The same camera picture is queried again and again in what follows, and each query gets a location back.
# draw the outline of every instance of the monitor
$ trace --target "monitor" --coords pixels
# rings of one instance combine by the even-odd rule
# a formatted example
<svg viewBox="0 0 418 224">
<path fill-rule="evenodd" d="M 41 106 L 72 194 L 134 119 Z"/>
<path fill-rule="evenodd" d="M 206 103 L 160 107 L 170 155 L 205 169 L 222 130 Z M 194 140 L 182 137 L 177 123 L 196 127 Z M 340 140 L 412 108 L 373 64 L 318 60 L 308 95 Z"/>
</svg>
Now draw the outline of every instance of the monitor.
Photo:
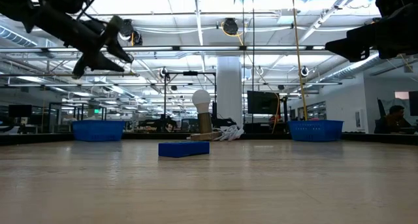
<svg viewBox="0 0 418 224">
<path fill-rule="evenodd" d="M 8 116 L 12 118 L 31 117 L 32 105 L 12 104 L 8 106 Z"/>
<path fill-rule="evenodd" d="M 248 91 L 248 113 L 273 115 L 278 113 L 280 115 L 280 102 L 277 98 L 278 95 L 278 93 Z"/>
<path fill-rule="evenodd" d="M 418 91 L 410 92 L 410 111 L 411 116 L 418 116 Z"/>
</svg>

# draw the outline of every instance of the blue block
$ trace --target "blue block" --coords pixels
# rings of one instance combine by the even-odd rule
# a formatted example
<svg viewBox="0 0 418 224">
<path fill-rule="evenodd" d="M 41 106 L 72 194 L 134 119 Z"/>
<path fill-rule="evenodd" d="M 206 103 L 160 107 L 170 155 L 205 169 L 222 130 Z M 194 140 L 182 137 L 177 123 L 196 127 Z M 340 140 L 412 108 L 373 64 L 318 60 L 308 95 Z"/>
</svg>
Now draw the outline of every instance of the blue block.
<svg viewBox="0 0 418 224">
<path fill-rule="evenodd" d="M 185 157 L 210 153 L 209 142 L 164 142 L 158 144 L 158 155 L 165 157 Z"/>
</svg>

